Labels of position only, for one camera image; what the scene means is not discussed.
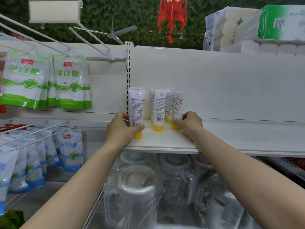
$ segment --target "shelf board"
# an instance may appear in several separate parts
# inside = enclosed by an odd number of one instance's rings
[[[205,129],[224,142],[251,156],[305,157],[305,123],[284,121],[250,121],[203,119]],[[144,120],[141,139],[132,140],[127,150],[155,153],[197,154],[194,143],[181,131],[153,131],[150,120]]]

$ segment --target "tube cap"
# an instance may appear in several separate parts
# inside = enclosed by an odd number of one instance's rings
[[[142,138],[142,132],[135,134],[134,139],[140,139],[140,138]]]
[[[164,125],[161,125],[161,126],[154,125],[153,126],[154,131],[157,131],[157,132],[162,132],[163,128],[164,128]]]
[[[171,125],[172,125],[172,129],[173,129],[173,130],[181,130],[180,127],[178,127],[178,126],[176,126],[176,125],[173,125],[173,124],[171,124]]]

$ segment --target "green leaf wall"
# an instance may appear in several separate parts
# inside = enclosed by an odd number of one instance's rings
[[[117,30],[131,25],[138,26],[137,30],[121,35],[122,41],[132,41],[135,45],[186,49],[202,49],[205,32],[204,17],[226,6],[261,8],[266,4],[305,4],[305,0],[189,0],[184,37],[182,40],[179,39],[181,23],[176,22],[177,27],[173,31],[174,42],[169,44],[167,22],[163,23],[162,32],[158,32],[158,0],[83,0],[83,2],[81,22],[88,29],[110,32],[111,19],[114,16],[113,24]],[[40,24],[29,24],[28,0],[0,0],[0,13],[61,42],[81,43],[70,32],[68,24],[45,24],[44,29]],[[38,40],[46,41],[45,38],[3,19],[0,19],[0,22]],[[79,30],[78,33],[89,42],[97,43],[86,32]],[[106,44],[117,44],[106,35],[97,34],[97,37]]]

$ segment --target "tube of cream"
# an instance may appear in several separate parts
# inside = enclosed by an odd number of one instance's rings
[[[173,113],[173,94],[174,94],[174,89],[170,89],[170,94],[168,97],[168,120],[167,122],[171,125],[172,123],[170,120],[172,119],[172,113]]]
[[[172,112],[172,119],[183,119],[183,110],[184,110],[184,103],[183,100],[185,99],[185,91],[182,90],[175,90],[173,94],[173,112]],[[181,130],[180,127],[172,125],[173,130]]]
[[[150,89],[150,119],[153,125],[153,101],[154,101],[154,90],[157,88],[151,88]]]
[[[165,121],[168,122],[168,113],[169,113],[169,99],[170,99],[170,89],[166,89],[166,105],[165,105]]]
[[[154,106],[153,106],[153,129],[161,132],[164,128],[166,105],[166,89],[154,90]]]
[[[145,88],[128,89],[128,114],[129,126],[143,124],[144,118]],[[134,139],[140,139],[142,132],[137,133]]]

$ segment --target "red lantern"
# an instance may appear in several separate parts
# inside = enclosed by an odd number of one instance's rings
[[[159,31],[161,31],[161,23],[163,21],[170,21],[167,24],[167,27],[170,28],[170,35],[168,36],[169,43],[173,43],[172,34],[173,28],[176,27],[176,24],[173,21],[180,21],[182,23],[181,26],[181,37],[183,34],[183,28],[186,25],[186,6],[188,0],[185,0],[184,7],[182,7],[183,0],[160,0],[160,9],[158,16],[158,26]]]

